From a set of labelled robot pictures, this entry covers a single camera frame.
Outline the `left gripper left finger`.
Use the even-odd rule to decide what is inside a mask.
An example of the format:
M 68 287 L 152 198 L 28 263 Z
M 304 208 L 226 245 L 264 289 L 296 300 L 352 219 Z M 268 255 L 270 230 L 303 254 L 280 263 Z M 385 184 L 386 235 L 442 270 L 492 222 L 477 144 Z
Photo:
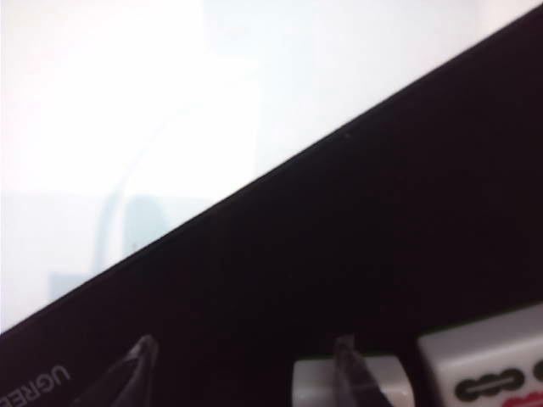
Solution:
M 158 343 L 144 335 L 71 406 L 150 406 Z

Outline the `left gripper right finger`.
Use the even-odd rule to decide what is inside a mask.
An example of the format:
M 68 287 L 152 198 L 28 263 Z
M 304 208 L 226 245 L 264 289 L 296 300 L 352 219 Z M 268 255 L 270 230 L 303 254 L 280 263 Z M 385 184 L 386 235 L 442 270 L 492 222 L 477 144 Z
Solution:
M 334 343 L 334 402 L 336 406 L 392 406 L 355 349 L 355 337 L 337 337 Z

